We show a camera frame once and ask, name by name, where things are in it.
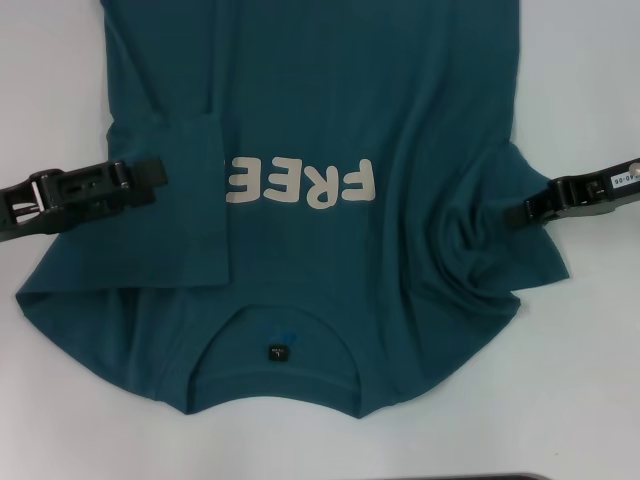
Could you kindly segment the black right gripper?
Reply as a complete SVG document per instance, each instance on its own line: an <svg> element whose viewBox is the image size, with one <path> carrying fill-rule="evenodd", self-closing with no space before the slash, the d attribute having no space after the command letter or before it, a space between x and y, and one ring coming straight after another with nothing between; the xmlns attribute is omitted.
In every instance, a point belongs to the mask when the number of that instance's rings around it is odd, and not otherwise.
<svg viewBox="0 0 640 480"><path fill-rule="evenodd" d="M513 229L544 225L564 218L598 216L639 200L639 160L600 171L550 180L539 193L507 209Z"/></svg>

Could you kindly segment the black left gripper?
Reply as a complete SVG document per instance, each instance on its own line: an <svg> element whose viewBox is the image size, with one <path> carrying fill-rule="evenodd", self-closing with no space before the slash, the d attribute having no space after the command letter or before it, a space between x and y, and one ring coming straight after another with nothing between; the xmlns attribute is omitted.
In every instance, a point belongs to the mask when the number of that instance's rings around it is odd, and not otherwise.
<svg viewBox="0 0 640 480"><path fill-rule="evenodd" d="M65 212L78 221L90 221L151 204L152 189L167 183L158 158L133 164L106 162L64 174L59 169L37 172L1 190L1 241L60 233ZM83 194L66 199L62 208L59 187L63 193Z"/></svg>

